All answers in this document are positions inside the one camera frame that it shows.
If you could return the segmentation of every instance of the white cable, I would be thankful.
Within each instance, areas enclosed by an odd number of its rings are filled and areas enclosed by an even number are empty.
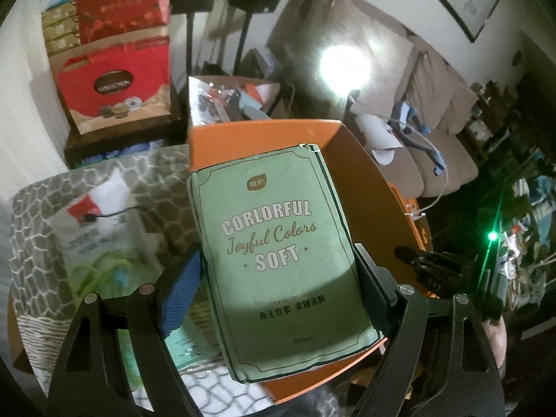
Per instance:
[[[366,114],[368,114],[367,111],[365,110],[365,108],[363,108],[359,103],[357,103],[357,102],[353,99],[353,97],[349,97],[349,100],[352,102],[352,104],[356,105],[356,106],[359,107],[362,111],[364,111]],[[381,119],[382,119],[383,121],[385,121],[385,122],[390,121],[390,119],[385,119],[385,118],[381,118]],[[414,127],[412,127],[412,126],[410,126],[410,125],[408,125],[408,124],[406,124],[406,123],[404,123],[404,122],[402,122],[402,121],[395,121],[395,122],[396,122],[396,123],[399,123],[400,125],[402,125],[402,128],[406,128],[406,127],[409,128],[413,133],[415,133],[416,135],[418,135],[419,137],[421,137],[422,139],[424,139],[425,142],[426,142],[428,145],[430,145],[430,147],[432,147],[432,148],[436,151],[436,153],[438,154],[438,156],[442,159],[442,161],[443,161],[443,163],[444,163],[444,172],[446,173],[446,181],[444,182],[444,186],[442,187],[442,190],[440,191],[440,194],[439,194],[438,197],[435,199],[435,201],[434,201],[432,204],[427,205],[424,209],[423,209],[423,208],[419,209],[419,211],[417,211],[417,212],[404,213],[404,215],[406,215],[406,216],[411,216],[411,217],[412,217],[412,216],[422,216],[422,215],[425,214],[425,213],[424,213],[425,210],[430,210],[431,208],[433,208],[433,207],[438,203],[438,201],[440,200],[440,198],[444,195],[444,192],[446,191],[446,188],[448,187],[448,164],[446,163],[446,161],[444,160],[444,157],[442,156],[442,154],[440,153],[440,151],[436,148],[436,146],[435,146],[429,139],[427,139],[425,136],[423,136],[422,133],[419,133],[419,132],[417,131],[417,129],[415,129]]]
[[[541,266],[547,266],[547,265],[555,263],[555,262],[556,262],[556,252],[553,252],[547,258],[545,258],[544,260],[541,260],[539,263],[533,265],[533,267],[530,267],[530,266],[527,267],[527,269],[534,270],[535,268],[538,268],[538,267],[541,267]]]

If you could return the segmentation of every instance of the lamp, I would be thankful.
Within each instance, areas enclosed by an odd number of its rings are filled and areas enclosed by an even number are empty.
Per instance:
[[[351,46],[330,46],[322,53],[320,75],[334,93],[329,119],[344,119],[344,111],[350,92],[359,90],[370,79],[369,59]]]

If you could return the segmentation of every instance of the bright light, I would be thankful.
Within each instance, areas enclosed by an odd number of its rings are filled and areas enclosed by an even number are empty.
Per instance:
[[[339,97],[360,89],[369,81],[369,60],[350,46],[328,47],[322,54],[320,72],[326,84]]]

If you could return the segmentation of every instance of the red gift bag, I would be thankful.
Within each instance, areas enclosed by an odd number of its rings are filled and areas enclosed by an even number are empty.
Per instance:
[[[170,0],[76,0],[83,44],[170,22]]]
[[[81,134],[170,113],[169,39],[68,60],[56,81]]]

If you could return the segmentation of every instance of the pillow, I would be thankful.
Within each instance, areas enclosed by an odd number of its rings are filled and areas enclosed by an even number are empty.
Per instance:
[[[411,79],[411,74],[413,73],[413,69],[415,68],[415,63],[417,62],[419,52],[415,46],[411,50],[411,53],[408,57],[408,63],[405,65],[404,74],[401,76],[400,84],[398,85],[398,89],[396,90],[396,94],[394,95],[394,103],[403,100],[405,97],[405,91],[408,89],[409,80]]]
[[[477,100],[477,95],[467,86],[458,87],[438,124],[438,130],[453,135],[461,132],[469,120],[469,113]]]
[[[406,100],[418,110],[419,119],[435,129],[460,83],[431,46],[417,36],[410,36],[409,40],[422,55],[410,79]]]
[[[356,48],[370,65],[370,79],[360,89],[359,109],[363,113],[390,118],[413,44],[365,15],[351,0],[319,1],[326,1],[327,11],[322,19],[323,29],[318,36],[312,37],[316,44],[311,50],[320,53],[315,58],[315,72],[318,73],[320,55],[327,47]]]
[[[407,30],[405,29],[405,26],[401,22],[394,19],[392,16],[383,13],[376,6],[371,5],[371,3],[368,3],[365,0],[351,0],[351,1],[365,15],[376,20],[378,23],[383,24],[391,32],[396,33],[397,35],[407,39],[408,37]]]

